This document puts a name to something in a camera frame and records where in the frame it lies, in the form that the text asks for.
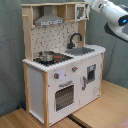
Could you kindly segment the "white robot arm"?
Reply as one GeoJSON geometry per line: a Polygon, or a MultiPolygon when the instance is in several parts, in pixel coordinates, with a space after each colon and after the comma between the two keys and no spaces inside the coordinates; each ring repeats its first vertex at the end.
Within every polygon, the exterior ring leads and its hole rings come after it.
{"type": "Polygon", "coordinates": [[[107,19],[104,30],[107,34],[115,36],[128,43],[128,34],[122,32],[128,23],[128,7],[115,5],[110,0],[84,0],[93,10],[107,19]]]}

